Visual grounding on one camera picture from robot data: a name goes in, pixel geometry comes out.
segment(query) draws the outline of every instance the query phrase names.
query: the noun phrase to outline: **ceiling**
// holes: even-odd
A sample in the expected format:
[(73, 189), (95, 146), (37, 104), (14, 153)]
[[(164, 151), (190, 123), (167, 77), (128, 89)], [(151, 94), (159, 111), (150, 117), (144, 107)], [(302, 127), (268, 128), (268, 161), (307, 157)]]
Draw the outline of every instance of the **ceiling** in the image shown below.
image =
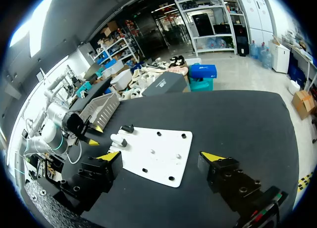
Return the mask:
[(41, 50), (30, 57), (27, 34), (7, 50), (2, 67), (4, 78), (9, 75), (10, 82), (17, 74), (11, 84), (19, 88), (31, 72), (38, 72), (40, 67), (44, 72), (49, 71), (59, 60), (74, 52), (80, 42), (85, 42), (108, 16), (128, 1), (53, 0), (43, 28)]

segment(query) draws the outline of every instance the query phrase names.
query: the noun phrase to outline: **bolt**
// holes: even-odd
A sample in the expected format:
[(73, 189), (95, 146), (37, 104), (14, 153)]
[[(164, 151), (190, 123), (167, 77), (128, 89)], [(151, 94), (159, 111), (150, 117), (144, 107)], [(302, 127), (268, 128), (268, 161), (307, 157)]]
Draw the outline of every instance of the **bolt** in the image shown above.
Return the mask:
[(43, 189), (42, 191), (40, 191), (40, 195), (45, 196), (46, 195), (46, 191)]
[(36, 202), (38, 200), (37, 196), (35, 195), (31, 195), (31, 199), (33, 200), (33, 202)]

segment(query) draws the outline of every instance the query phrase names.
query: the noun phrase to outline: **black tabletop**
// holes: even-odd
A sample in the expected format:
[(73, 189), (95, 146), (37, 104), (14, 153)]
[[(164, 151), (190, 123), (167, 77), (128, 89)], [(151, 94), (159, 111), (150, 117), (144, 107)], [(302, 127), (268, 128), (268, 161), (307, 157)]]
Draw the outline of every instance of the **black tabletop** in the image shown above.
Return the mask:
[[(82, 217), (108, 228), (233, 227), (239, 219), (221, 196), (213, 194), (197, 169), (198, 153), (233, 157), (262, 191), (272, 185), (289, 194), (281, 216), (291, 212), (299, 175), (294, 127), (282, 98), (262, 91), (170, 93), (122, 101), (104, 134), (83, 144), (83, 155), (106, 154), (110, 135), (120, 126), (191, 131), (193, 140), (180, 187), (168, 187), (122, 170), (109, 193), (103, 193)], [(71, 159), (78, 156), (72, 149)], [(65, 164), (67, 178), (80, 163)]]

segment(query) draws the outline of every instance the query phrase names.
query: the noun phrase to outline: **gray plastic crate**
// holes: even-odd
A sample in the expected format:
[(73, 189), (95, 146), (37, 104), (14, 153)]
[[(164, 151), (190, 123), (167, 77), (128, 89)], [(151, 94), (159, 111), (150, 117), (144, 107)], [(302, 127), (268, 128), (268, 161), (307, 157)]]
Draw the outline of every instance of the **gray plastic crate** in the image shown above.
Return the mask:
[(79, 116), (85, 121), (91, 115), (90, 122), (104, 129), (119, 104), (115, 93), (108, 93), (92, 99)]

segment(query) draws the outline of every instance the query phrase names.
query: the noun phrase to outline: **yellow black hazard tape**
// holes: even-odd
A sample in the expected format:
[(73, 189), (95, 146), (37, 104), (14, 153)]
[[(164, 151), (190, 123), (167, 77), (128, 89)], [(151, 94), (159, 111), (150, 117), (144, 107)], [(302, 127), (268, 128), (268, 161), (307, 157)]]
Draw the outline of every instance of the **yellow black hazard tape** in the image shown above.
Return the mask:
[(304, 188), (307, 187), (309, 182), (311, 181), (311, 177), (313, 176), (313, 173), (311, 172), (309, 175), (306, 175), (305, 177), (301, 178), (298, 180), (298, 187), (297, 187), (297, 192), (302, 191)]

